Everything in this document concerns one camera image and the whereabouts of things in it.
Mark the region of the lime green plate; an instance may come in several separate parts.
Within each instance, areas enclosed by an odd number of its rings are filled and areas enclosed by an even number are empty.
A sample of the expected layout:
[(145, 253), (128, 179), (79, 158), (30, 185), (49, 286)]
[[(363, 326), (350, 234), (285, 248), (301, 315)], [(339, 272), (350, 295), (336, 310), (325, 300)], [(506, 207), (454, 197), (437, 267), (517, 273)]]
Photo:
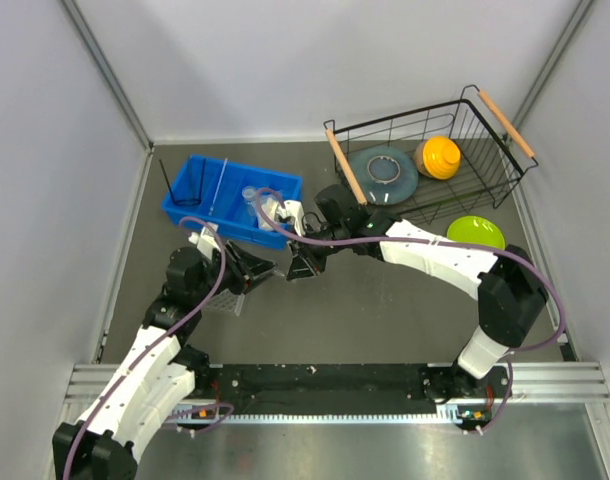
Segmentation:
[(490, 220), (467, 215), (454, 220), (447, 229), (447, 238), (454, 242), (477, 244), (504, 249), (505, 237), (500, 228)]

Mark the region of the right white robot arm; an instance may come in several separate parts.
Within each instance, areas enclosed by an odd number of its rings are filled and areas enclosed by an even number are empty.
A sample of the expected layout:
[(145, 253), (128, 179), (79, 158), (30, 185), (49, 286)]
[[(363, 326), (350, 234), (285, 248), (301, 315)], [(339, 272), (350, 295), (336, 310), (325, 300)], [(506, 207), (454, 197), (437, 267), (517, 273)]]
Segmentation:
[(549, 299), (543, 280), (519, 247), (510, 245), (497, 253), (459, 248), (399, 216), (359, 204), (342, 185), (325, 188), (315, 202), (318, 227), (308, 224), (300, 202), (279, 203), (277, 220), (287, 222), (296, 236), (289, 243), (289, 279), (319, 275), (329, 256), (350, 249), (425, 273), (476, 300), (478, 325), (472, 337), (449, 374), (426, 382), (438, 399), (472, 396), (483, 389), (494, 365), (522, 346)]

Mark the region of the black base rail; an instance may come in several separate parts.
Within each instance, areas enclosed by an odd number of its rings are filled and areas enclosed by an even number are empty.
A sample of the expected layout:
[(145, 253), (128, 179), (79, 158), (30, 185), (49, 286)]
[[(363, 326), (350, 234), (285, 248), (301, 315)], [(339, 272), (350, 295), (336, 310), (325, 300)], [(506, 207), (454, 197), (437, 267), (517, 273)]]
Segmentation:
[(183, 426), (223, 415), (232, 424), (436, 423), (483, 426), (511, 403), (604, 403), (601, 368), (587, 362), (501, 364), (457, 382), (445, 364), (228, 364), (205, 367), (191, 393), (186, 370), (155, 382), (148, 402)]

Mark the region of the clear bag of white powder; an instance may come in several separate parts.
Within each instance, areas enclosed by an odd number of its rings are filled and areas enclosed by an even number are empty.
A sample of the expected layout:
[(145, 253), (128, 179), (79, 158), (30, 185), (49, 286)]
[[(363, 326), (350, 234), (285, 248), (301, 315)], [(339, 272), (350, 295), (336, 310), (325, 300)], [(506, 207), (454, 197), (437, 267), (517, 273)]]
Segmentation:
[(266, 217), (278, 223), (277, 212), (281, 208), (278, 199), (270, 193), (256, 193), (252, 200), (252, 207), (257, 218), (258, 228), (263, 231), (272, 231), (272, 226)]

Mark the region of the black wire ring stand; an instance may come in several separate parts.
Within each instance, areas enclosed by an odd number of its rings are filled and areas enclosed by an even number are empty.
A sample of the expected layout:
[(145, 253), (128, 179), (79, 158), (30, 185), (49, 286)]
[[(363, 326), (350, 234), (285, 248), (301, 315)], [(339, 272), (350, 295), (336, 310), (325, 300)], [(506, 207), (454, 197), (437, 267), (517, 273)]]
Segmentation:
[(177, 208), (198, 207), (203, 202), (204, 180), (206, 175), (206, 159), (190, 155), (182, 165), (174, 181), (170, 180), (166, 165), (158, 159), (167, 193), (162, 201), (162, 208), (170, 206)]

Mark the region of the glass bulb tube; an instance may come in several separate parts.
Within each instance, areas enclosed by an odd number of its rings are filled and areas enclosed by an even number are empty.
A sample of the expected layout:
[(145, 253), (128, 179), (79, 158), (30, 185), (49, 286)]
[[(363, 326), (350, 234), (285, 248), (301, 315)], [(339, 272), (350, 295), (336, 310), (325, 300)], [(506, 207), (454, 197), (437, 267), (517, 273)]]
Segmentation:
[(213, 213), (214, 213), (214, 210), (215, 210), (216, 201), (217, 201), (220, 189), (221, 189), (223, 177), (224, 177), (225, 170), (226, 170), (226, 167), (227, 167), (228, 163), (229, 163), (229, 158), (225, 158), (223, 160), (223, 162), (222, 162), (222, 167), (221, 167), (220, 173), (218, 175), (218, 181), (216, 183), (216, 188), (215, 188), (215, 191), (214, 191), (214, 195), (213, 195), (213, 198), (212, 198), (212, 201), (211, 201), (211, 204), (210, 204), (210, 208), (208, 210), (208, 215), (210, 217), (213, 216)]

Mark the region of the blue-grey ceramic plate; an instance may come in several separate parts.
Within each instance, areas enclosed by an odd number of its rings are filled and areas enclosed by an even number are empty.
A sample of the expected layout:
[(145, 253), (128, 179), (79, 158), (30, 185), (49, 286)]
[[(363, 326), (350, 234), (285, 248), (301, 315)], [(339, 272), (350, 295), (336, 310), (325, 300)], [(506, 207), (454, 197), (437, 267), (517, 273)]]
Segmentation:
[(349, 165), (367, 201), (373, 205), (402, 203), (419, 184), (419, 172), (412, 159), (394, 147), (362, 149), (350, 155)]

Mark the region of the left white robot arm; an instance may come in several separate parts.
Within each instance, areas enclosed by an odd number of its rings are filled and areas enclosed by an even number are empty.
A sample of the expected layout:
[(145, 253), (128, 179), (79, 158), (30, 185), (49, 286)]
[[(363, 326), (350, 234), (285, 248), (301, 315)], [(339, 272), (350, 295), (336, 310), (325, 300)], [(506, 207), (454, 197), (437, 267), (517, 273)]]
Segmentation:
[(228, 241), (182, 247), (170, 255), (162, 289), (126, 357), (102, 393), (52, 438), (58, 479), (132, 479), (174, 408), (211, 387), (209, 357), (187, 341), (212, 297), (244, 295), (268, 280), (275, 262)]

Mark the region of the blue plastic divided bin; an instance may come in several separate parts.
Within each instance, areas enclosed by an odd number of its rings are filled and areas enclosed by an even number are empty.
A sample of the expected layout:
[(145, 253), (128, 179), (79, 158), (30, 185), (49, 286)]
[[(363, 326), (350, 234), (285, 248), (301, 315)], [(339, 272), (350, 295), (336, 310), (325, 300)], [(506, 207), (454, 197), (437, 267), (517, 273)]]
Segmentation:
[(186, 216), (193, 216), (218, 225), (218, 232), (228, 239), (241, 240), (258, 246), (281, 250), (286, 238), (278, 232), (258, 228), (257, 218), (251, 213), (251, 205), (245, 203), (241, 191), (246, 186), (269, 187), (279, 192), (286, 200), (301, 198), (302, 178), (293, 174), (260, 167), (243, 165), (229, 160), (216, 201), (213, 216), (208, 210), (214, 195), (223, 160), (204, 157), (206, 175), (203, 202), (198, 207), (168, 207), (162, 210), (170, 221), (177, 225)]

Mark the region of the orange ribbed bowl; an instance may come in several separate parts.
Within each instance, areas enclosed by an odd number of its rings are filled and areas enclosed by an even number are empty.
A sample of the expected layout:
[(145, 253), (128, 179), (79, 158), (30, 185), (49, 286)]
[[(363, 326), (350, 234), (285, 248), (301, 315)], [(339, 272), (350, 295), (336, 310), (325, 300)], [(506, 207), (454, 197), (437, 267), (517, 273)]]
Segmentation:
[(449, 180), (459, 170), (461, 150), (448, 137), (434, 136), (416, 148), (413, 161), (421, 174), (437, 180)]

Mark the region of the clear plastic well plate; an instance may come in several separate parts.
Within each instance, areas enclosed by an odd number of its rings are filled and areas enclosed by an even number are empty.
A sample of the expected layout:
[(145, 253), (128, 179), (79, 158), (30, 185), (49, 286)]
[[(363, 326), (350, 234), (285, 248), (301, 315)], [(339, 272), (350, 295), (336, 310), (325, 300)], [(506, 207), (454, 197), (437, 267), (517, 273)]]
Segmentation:
[(243, 308), (244, 300), (244, 294), (234, 295), (229, 290), (226, 290), (212, 297), (204, 307), (204, 310), (239, 316)]

